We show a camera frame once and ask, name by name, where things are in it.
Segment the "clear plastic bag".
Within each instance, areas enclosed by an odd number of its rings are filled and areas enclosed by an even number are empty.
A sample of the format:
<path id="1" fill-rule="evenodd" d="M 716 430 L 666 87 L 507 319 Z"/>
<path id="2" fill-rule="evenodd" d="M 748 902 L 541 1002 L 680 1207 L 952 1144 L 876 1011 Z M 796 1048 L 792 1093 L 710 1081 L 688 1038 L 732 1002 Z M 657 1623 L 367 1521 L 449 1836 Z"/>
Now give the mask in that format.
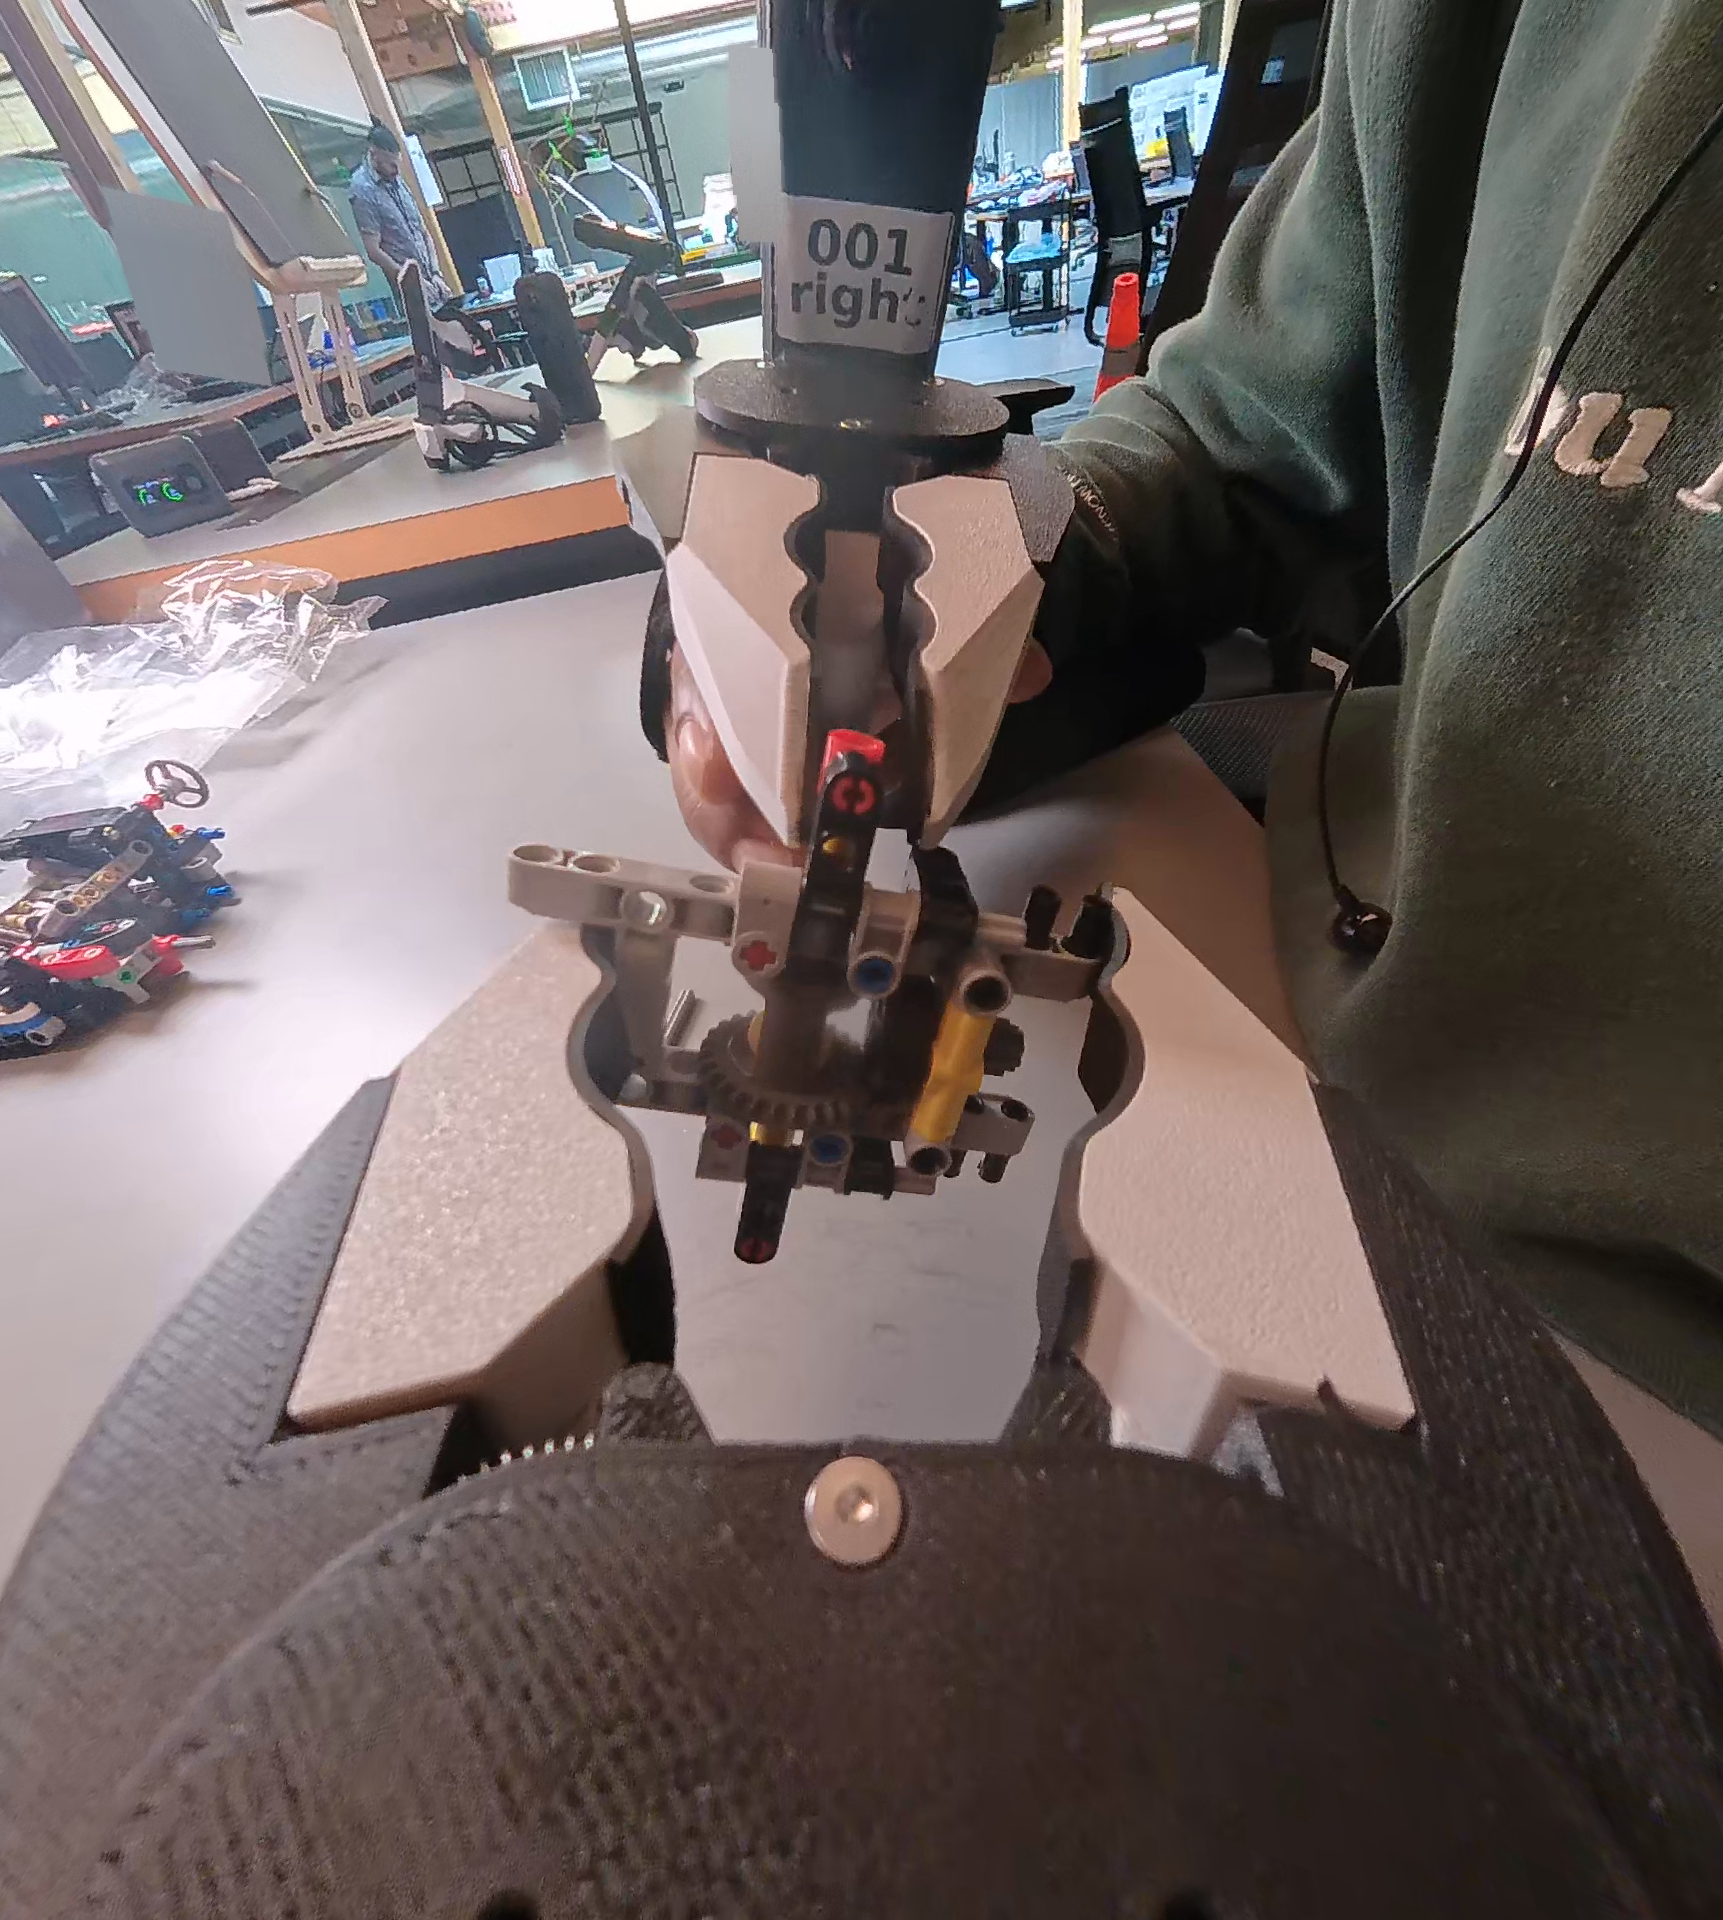
<path id="1" fill-rule="evenodd" d="M 155 760 L 203 771 L 389 609 L 331 573 L 233 557 L 177 574 L 155 619 L 21 641 L 0 660 L 0 837 L 127 800 Z"/>

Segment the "small black display device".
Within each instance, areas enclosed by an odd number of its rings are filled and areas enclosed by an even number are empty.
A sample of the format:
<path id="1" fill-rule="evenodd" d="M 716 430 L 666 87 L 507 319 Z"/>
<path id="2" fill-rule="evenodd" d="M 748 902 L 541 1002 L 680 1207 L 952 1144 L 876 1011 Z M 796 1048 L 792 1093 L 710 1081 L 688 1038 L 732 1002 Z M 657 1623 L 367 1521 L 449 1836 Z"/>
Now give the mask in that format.
<path id="1" fill-rule="evenodd" d="M 91 456 L 107 503 L 145 538 L 229 521 L 237 503 L 193 436 L 117 447 Z"/>

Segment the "black monitor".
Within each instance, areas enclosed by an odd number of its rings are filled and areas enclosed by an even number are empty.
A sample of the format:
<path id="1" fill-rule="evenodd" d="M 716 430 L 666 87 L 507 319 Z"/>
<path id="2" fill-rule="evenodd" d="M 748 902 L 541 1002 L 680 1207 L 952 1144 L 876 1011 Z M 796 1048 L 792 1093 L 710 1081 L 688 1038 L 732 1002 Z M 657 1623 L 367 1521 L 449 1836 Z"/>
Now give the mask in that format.
<path id="1" fill-rule="evenodd" d="M 23 275 L 0 277 L 0 337 L 79 418 L 99 410 L 97 374 L 85 362 L 73 335 L 63 328 Z"/>

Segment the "black cylinder device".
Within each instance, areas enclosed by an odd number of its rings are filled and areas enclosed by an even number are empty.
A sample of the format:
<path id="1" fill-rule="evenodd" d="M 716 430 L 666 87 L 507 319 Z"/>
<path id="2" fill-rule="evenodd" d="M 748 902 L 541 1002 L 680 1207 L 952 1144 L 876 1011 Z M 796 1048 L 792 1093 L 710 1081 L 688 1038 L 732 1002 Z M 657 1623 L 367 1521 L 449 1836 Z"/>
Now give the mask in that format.
<path id="1" fill-rule="evenodd" d="M 565 423 L 603 420 L 601 390 L 565 280 L 557 273 L 525 273 L 515 282 L 513 298 L 541 379 Z"/>

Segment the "person's right forearm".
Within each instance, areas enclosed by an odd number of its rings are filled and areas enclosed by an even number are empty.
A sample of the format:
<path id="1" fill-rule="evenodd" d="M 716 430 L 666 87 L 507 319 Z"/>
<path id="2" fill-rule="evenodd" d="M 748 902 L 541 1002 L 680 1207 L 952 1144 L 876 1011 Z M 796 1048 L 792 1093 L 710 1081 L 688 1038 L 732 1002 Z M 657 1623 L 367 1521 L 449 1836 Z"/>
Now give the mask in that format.
<path id="1" fill-rule="evenodd" d="M 1076 521 L 1038 641 L 1058 677 L 1184 663 L 1232 630 L 1354 641 L 1370 579 L 1426 485 L 1450 268 L 1438 89 L 1464 50 L 1444 5 L 1340 5 L 1312 123 L 1260 181 L 1204 309 L 1060 447 Z"/>

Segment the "partly built lego car chassis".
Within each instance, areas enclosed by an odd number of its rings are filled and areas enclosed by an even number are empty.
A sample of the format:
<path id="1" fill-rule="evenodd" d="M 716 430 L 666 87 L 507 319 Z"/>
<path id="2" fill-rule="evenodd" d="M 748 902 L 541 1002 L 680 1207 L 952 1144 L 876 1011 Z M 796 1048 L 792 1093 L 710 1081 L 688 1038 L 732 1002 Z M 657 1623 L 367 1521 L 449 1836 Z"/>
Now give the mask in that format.
<path id="1" fill-rule="evenodd" d="M 157 758 L 129 804 L 33 818 L 0 837 L 21 881 L 0 902 L 0 1062 L 47 1055 L 147 1007 L 213 948 L 239 902 L 223 829 L 177 812 L 211 804 L 197 767 Z"/>

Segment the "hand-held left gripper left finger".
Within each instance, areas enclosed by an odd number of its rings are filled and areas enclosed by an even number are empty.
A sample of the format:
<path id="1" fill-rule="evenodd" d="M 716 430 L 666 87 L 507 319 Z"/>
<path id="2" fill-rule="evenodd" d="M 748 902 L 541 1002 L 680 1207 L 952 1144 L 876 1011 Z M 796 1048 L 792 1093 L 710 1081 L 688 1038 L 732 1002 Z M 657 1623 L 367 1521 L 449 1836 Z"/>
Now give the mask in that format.
<path id="1" fill-rule="evenodd" d="M 659 1241 L 649 1146 L 599 1090 L 611 991 L 579 928 L 535 935 L 395 1074 L 291 1393 L 297 1428 L 471 1409 L 585 1428 Z"/>

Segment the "grey lego gearbox assembly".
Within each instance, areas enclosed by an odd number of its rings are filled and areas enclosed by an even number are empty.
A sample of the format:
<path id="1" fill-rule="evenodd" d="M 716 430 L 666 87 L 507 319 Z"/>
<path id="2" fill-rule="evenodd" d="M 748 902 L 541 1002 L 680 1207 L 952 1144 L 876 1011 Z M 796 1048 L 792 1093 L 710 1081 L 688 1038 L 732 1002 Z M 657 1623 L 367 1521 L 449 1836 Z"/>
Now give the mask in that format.
<path id="1" fill-rule="evenodd" d="M 523 847 L 511 898 L 581 928 L 621 1007 L 617 1102 L 704 1123 L 698 1177 L 740 1189 L 734 1254 L 776 1261 L 796 1192 L 932 1194 L 966 1165 L 996 1185 L 1036 1117 L 1018 1002 L 1090 1001 L 1126 954 L 1114 900 L 1068 927 L 1038 886 L 982 910 L 954 853 L 916 847 L 910 889 L 868 881 L 888 823 L 888 746 L 834 730 L 802 865 L 702 877 Z"/>

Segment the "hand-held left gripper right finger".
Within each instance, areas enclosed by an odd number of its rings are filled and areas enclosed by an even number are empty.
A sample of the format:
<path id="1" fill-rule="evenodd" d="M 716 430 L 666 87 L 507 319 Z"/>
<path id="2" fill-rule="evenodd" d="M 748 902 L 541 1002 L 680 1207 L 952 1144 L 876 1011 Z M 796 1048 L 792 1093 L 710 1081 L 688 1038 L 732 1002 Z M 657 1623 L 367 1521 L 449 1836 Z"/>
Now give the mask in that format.
<path id="1" fill-rule="evenodd" d="M 1064 1350 L 1128 1450 L 1210 1461 L 1252 1409 L 1416 1415 L 1300 1055 L 1136 896 L 1094 997 L 1066 1158 Z"/>

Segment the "wooden easel stand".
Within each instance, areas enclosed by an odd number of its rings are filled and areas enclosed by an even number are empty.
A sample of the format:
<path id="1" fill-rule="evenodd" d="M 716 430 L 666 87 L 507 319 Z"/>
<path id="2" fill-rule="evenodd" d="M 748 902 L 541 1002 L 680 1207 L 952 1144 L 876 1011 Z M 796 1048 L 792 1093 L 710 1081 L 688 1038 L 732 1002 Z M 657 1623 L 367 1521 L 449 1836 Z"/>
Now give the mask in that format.
<path id="1" fill-rule="evenodd" d="M 259 187 L 219 158 L 201 162 L 211 202 L 225 213 L 253 277 L 271 294 L 279 337 L 299 389 L 307 438 L 277 456 L 279 469 L 367 454 L 411 436 L 415 423 L 369 404 L 369 389 L 349 337 L 347 292 L 369 277 L 323 189 L 297 158 L 283 185 Z M 325 377 L 307 326 L 321 323 L 333 350 L 343 414 L 331 417 Z"/>

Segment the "wood edged work table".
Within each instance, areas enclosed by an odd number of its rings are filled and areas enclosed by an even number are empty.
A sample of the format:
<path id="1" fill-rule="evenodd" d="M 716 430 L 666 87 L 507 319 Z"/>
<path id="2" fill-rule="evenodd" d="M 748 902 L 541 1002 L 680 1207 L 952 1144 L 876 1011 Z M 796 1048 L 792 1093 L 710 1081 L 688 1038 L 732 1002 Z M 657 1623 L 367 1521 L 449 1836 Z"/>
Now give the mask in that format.
<path id="1" fill-rule="evenodd" d="M 603 420 L 553 449 L 439 472 L 403 440 L 273 517 L 161 538 L 127 531 L 59 566 L 105 624 L 153 616 L 173 579 L 229 558 L 327 573 L 357 599 L 385 599 L 389 627 L 655 574 L 649 469 L 692 440 L 694 379 L 760 348 L 754 316 L 712 325 L 696 362 L 607 362 Z"/>

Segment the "black white handheld device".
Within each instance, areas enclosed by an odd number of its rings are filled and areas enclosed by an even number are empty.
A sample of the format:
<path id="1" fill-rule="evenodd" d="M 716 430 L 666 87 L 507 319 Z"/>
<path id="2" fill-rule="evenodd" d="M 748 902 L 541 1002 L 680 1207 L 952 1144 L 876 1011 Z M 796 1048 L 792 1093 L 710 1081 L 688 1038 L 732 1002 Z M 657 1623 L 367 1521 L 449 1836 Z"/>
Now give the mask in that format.
<path id="1" fill-rule="evenodd" d="M 397 291 L 415 348 L 415 438 L 429 469 L 485 471 L 565 440 L 567 420 L 547 387 L 509 390 L 469 379 L 499 373 L 501 361 L 489 325 L 463 300 L 433 304 L 415 260 L 399 273 Z"/>

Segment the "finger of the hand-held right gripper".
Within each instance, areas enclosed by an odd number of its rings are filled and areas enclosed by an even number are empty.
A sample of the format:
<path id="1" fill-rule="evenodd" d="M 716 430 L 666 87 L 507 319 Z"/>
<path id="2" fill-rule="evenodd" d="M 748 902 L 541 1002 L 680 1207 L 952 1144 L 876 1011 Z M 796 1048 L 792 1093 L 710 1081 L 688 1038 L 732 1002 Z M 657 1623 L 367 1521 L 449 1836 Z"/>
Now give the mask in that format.
<path id="1" fill-rule="evenodd" d="M 1006 480 L 942 475 L 890 495 L 916 554 L 916 842 L 938 847 L 968 809 L 1018 684 L 1038 613 L 1038 566 Z"/>
<path id="2" fill-rule="evenodd" d="M 810 811 L 814 660 L 812 583 L 790 537 L 820 501 L 806 475 L 750 454 L 702 452 L 666 562 L 676 636 L 664 696 L 668 756 L 680 765 L 682 720 L 702 719 L 766 835 L 792 850 Z"/>

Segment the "person's right hand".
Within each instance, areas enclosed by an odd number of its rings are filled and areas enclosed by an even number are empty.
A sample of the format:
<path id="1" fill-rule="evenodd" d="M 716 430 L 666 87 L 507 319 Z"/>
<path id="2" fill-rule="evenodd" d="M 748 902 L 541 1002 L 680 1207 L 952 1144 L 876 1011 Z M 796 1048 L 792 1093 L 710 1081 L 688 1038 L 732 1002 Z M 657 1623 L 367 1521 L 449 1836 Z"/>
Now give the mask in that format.
<path id="1" fill-rule="evenodd" d="M 800 850 L 772 832 L 734 773 L 678 646 L 670 652 L 664 744 L 682 821 L 714 863 L 736 874 L 750 863 L 800 865 Z"/>

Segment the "person's green hoodie torso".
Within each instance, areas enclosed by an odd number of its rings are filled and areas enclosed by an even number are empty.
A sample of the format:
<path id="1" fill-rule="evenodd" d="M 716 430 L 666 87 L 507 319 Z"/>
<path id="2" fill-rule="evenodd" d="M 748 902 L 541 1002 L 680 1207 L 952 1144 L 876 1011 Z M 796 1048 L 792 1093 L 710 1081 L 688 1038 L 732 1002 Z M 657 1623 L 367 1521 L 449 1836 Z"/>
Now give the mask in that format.
<path id="1" fill-rule="evenodd" d="M 1590 1354 L 1723 1440 L 1723 5 L 1348 5 L 1292 191 L 1244 236 L 1308 499 L 1376 517 L 1402 684 L 1270 809 L 1324 1074 Z"/>

